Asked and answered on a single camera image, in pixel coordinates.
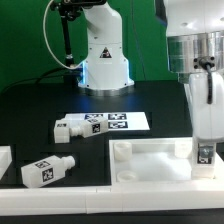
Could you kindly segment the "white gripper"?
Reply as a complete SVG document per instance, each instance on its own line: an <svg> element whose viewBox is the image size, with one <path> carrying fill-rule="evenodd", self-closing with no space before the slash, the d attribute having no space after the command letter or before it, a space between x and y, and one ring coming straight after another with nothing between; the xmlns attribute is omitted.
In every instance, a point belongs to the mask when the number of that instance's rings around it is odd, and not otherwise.
<svg viewBox="0 0 224 224"><path fill-rule="evenodd" d="M193 137L199 142L224 141L224 78L212 73L212 103L208 104L208 81L205 73L191 74L189 83L184 85ZM213 157L214 146L209 143L199 144L202 158Z"/></svg>

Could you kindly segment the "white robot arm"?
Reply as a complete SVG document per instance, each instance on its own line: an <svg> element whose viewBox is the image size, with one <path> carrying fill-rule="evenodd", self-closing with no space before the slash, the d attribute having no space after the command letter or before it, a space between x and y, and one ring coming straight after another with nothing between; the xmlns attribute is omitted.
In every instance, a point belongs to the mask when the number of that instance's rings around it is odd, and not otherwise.
<svg viewBox="0 0 224 224"><path fill-rule="evenodd" d="M184 84L195 153L210 157L224 142L224 0L154 0L166 27L168 69ZM108 3L83 8L88 55L80 87L94 93L133 85L122 49L122 19Z"/></svg>

